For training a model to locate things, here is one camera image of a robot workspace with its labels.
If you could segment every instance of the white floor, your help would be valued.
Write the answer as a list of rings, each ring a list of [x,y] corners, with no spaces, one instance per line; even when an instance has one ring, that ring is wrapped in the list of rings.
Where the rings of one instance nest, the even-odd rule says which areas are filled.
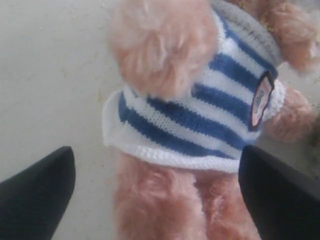
[[[0,181],[73,148],[76,188],[55,240],[113,236],[114,161],[101,136],[103,102],[120,86],[105,44],[110,1],[0,1]],[[283,75],[319,104],[320,83],[291,74]],[[299,147],[260,144],[305,170]]]

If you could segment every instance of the fluffy fur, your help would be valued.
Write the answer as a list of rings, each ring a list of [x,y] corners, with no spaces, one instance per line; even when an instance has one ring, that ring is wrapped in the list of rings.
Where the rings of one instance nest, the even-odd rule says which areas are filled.
[[[318,29],[303,8],[285,0],[228,1],[265,25],[298,73],[319,63]],[[209,0],[121,0],[108,43],[123,79],[140,94],[164,100],[190,93],[217,49],[210,11]],[[315,120],[306,98],[288,86],[284,106],[265,132],[297,141]],[[119,162],[117,240],[259,239],[236,174],[173,169],[123,153]]]

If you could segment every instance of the teddy bear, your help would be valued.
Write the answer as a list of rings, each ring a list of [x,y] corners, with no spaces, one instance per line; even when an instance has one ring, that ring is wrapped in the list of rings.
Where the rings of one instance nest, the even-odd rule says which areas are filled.
[[[290,0],[120,0],[108,47],[124,87],[102,111],[115,147],[117,240],[258,240],[238,182],[266,134],[300,141],[316,114],[279,78],[320,62],[319,31]]]

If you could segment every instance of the knitted sweater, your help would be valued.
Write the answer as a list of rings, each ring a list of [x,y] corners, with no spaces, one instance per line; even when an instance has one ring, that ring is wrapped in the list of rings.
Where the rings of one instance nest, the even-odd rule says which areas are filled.
[[[163,166],[238,171],[243,148],[284,103],[276,80],[282,59],[272,36],[246,12],[222,0],[212,9],[218,52],[191,95],[164,102],[125,86],[103,109],[106,146]]]

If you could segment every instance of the blue and white stripes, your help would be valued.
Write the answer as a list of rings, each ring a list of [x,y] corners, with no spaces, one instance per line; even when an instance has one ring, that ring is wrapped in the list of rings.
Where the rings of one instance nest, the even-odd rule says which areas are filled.
[[[106,145],[155,164],[238,170],[243,147],[260,134],[260,128],[250,130],[249,124],[261,77],[270,71],[275,79],[278,73],[213,14],[219,28],[219,50],[191,96],[164,102],[142,98],[126,86],[103,110]]]

